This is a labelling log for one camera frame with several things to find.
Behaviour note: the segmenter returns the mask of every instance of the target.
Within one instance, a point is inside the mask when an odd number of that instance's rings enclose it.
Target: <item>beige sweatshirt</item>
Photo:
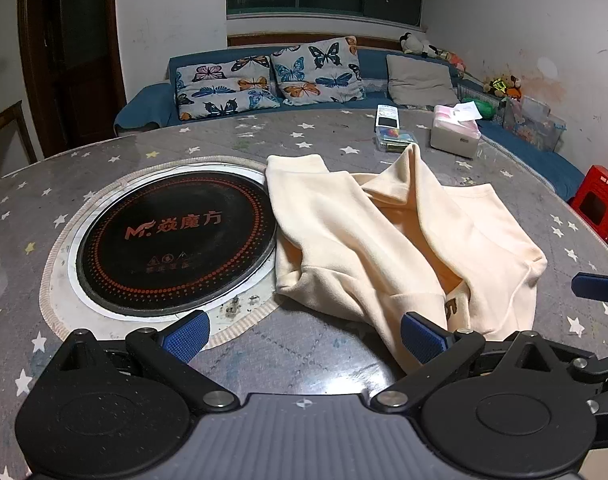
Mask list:
[[[417,367],[401,342],[406,312],[489,340],[532,328],[546,258],[490,184],[442,186],[416,144],[381,174],[271,155],[266,178],[277,291],[369,323],[404,370]]]

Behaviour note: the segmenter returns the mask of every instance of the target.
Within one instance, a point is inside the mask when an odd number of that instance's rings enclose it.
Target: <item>plastic storage basket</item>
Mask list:
[[[458,99],[463,101],[467,97],[490,104],[495,109],[493,122],[497,124],[504,123],[504,107],[501,106],[502,99],[485,93],[483,87],[477,83],[463,79],[458,83]]]
[[[515,99],[508,99],[504,113],[504,128],[520,139],[530,142],[541,152],[555,151],[566,123],[554,115],[530,117]]]

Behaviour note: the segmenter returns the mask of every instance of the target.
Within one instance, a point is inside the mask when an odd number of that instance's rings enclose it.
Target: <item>blue sofa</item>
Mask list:
[[[175,74],[177,73],[177,69],[181,66],[202,63],[226,63],[245,56],[271,54],[280,48],[281,46],[254,46],[171,57],[168,62],[169,83],[157,83],[142,89],[117,115],[114,124],[115,131],[119,133],[125,130],[140,129],[147,125],[149,128],[164,128],[166,126],[177,126],[178,124],[196,121],[212,121],[216,119],[204,118],[194,121],[180,121],[177,113],[177,106],[175,105]],[[395,103],[391,100],[388,91],[386,90],[388,85],[386,56],[388,54],[422,59],[419,56],[402,54],[401,52],[396,52],[394,50],[378,50],[375,48],[360,47],[357,51],[357,56],[359,57],[361,77],[365,83],[366,99],[348,103],[317,103],[305,106],[282,105],[280,108],[252,110],[252,112],[248,113],[262,114],[278,112],[281,110],[307,110],[309,108],[377,108],[377,105],[382,104],[395,106]],[[455,67],[442,60],[426,59],[426,61],[441,63],[448,66],[450,76],[453,79],[453,86],[457,87],[456,78],[458,72]],[[272,68],[271,80],[273,82],[275,81]],[[278,98],[280,101],[283,101],[281,96],[278,96]]]
[[[217,118],[204,118],[194,121],[180,121],[175,105],[175,74],[180,66],[189,66],[202,63],[225,63],[245,56],[259,56],[271,54],[281,46],[254,46],[245,48],[230,48],[227,50],[214,50],[200,52],[187,56],[172,57],[168,62],[169,82],[157,83],[142,89],[117,115],[115,131],[119,134],[128,134],[129,130],[151,130],[177,126],[196,121],[213,121]],[[252,110],[254,114],[265,114],[281,110],[306,110],[309,108],[377,108],[377,105],[386,104],[395,106],[388,95],[388,66],[386,56],[413,57],[419,56],[402,54],[394,50],[379,50],[375,48],[360,47],[357,51],[361,77],[366,89],[366,99],[348,103],[318,103],[313,105],[291,107],[282,105],[279,108],[265,108]],[[453,87],[457,88],[458,72],[455,67],[442,60],[424,59],[432,63],[447,65]],[[271,80],[275,82],[273,69]],[[569,200],[582,183],[584,175],[562,156],[552,152],[540,152],[532,144],[507,132],[500,125],[491,121],[478,121],[482,135],[501,144],[516,155],[540,175],[546,178],[555,188],[556,193],[564,200]]]

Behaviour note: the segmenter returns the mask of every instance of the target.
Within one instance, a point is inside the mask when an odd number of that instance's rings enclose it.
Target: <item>green plastic bag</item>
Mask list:
[[[463,100],[463,102],[474,102],[475,106],[478,107],[478,112],[482,116],[482,119],[490,120],[495,115],[495,107],[493,105],[485,103],[484,101],[467,97]]]

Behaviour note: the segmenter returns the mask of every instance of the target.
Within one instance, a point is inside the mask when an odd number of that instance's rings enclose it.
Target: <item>paper note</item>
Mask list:
[[[453,106],[452,117],[460,123],[465,121],[477,121],[482,118],[478,107],[474,102],[459,103]]]

